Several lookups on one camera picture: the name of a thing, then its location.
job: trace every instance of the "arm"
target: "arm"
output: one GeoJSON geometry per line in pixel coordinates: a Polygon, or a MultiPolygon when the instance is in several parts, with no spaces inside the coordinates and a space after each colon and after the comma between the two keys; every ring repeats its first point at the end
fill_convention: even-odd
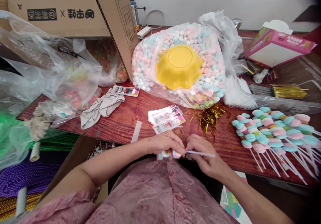
{"type": "Polygon", "coordinates": [[[293,223],[292,220],[267,198],[244,182],[216,153],[212,144],[198,135],[187,139],[187,148],[215,154],[215,158],[192,155],[206,175],[217,179],[237,198],[253,224],[293,223]]]}
{"type": "Polygon", "coordinates": [[[49,203],[59,196],[76,191],[88,191],[93,197],[96,189],[113,177],[132,161],[147,155],[158,154],[169,148],[185,153],[182,140],[172,131],[166,131],[151,138],[107,150],[75,167],[61,182],[34,208],[49,203]]]}

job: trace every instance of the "power strip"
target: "power strip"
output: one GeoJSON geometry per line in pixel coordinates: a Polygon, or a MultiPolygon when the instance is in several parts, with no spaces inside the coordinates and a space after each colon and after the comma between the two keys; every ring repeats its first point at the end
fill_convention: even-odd
{"type": "Polygon", "coordinates": [[[151,31],[151,27],[144,27],[142,30],[140,30],[137,35],[138,37],[142,38],[142,37],[145,37],[149,32],[151,31]]]}

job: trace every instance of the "hand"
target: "hand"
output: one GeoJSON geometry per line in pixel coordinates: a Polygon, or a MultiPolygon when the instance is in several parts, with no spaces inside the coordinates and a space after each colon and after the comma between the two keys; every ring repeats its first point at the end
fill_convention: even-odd
{"type": "Polygon", "coordinates": [[[215,155],[215,158],[201,156],[198,154],[191,155],[192,158],[197,161],[201,171],[207,176],[220,181],[224,176],[228,174],[228,171],[231,170],[231,168],[216,153],[212,144],[204,138],[192,134],[187,138],[186,143],[187,149],[215,155]]]}
{"type": "Polygon", "coordinates": [[[162,150],[168,150],[170,148],[183,156],[186,153],[182,140],[171,130],[148,138],[147,142],[149,154],[159,154],[162,150]]]}

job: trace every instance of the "gray cloth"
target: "gray cloth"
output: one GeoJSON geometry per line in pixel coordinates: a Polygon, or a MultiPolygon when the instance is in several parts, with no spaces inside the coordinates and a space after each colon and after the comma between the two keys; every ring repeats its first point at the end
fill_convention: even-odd
{"type": "Polygon", "coordinates": [[[110,116],[118,105],[125,101],[125,97],[123,95],[112,94],[111,90],[112,88],[110,88],[104,96],[98,98],[88,110],[82,112],[80,115],[82,129],[92,127],[98,122],[100,116],[110,116]]]}

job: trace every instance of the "pink floral clothing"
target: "pink floral clothing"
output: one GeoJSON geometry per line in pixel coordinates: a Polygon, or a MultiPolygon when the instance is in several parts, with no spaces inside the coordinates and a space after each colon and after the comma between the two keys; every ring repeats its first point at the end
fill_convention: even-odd
{"type": "Polygon", "coordinates": [[[58,197],[20,223],[238,223],[179,163],[130,166],[100,206],[85,191],[58,197]]]}

